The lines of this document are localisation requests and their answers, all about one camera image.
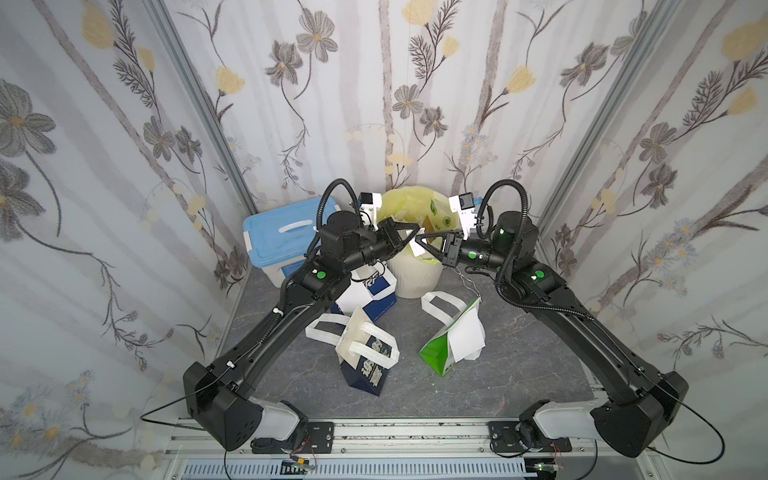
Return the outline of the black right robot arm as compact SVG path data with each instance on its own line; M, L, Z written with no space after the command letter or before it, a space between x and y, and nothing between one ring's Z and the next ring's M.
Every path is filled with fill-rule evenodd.
M556 271L534 256L538 229L528 215L523 185L502 179L483 197L476 220L502 187L518 192L521 208L478 225L475 234L460 230L418 234L416 242L450 267L492 273L494 288L506 303L532 314L553 331L589 368L605 399L557 403L540 400L518 419L517 437L529 449L559 438L601 440L614 451L638 457L673 422L688 384L681 375L662 373L643 360L594 317ZM439 247L432 245L435 237Z

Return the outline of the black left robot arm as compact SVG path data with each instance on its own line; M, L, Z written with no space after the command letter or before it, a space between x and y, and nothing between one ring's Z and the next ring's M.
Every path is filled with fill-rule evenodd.
M252 438L299 441L299 410L286 402L253 398L256 386L299 334L326 313L352 283L352 273L399 254L420 230L391 218L366 224L361 204L326 215L333 190L356 193L348 181L332 181L319 199L316 233L303 264L281 284L273 309L238 344L209 365L193 363L183 374L186 410L230 452Z

